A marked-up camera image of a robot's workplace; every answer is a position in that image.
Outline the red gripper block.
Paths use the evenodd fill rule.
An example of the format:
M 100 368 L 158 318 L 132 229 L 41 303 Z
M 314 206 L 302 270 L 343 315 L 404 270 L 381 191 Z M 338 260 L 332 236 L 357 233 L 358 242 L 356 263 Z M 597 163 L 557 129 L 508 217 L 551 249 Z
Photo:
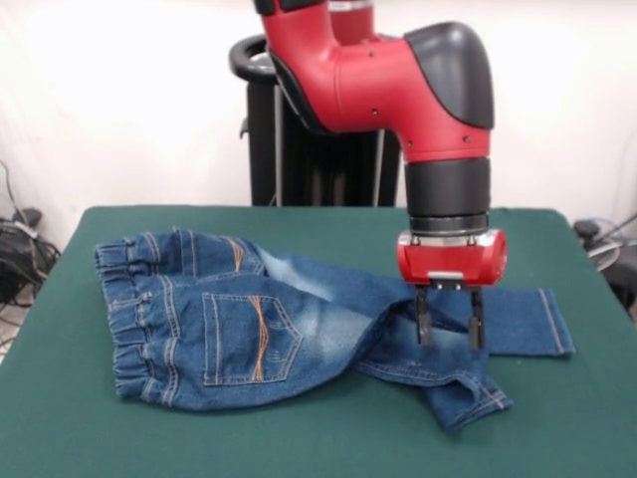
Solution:
M 403 231 L 397 240 L 396 256 L 405 282 L 416 287 L 418 343 L 432 347 L 432 320 L 427 306 L 427 289 L 458 284 L 459 288 L 489 287 L 504 276 L 508 244 L 501 229 L 482 234 L 435 237 Z M 469 321 L 471 349 L 485 348 L 485 308 L 481 289 L 470 291 L 472 316 Z

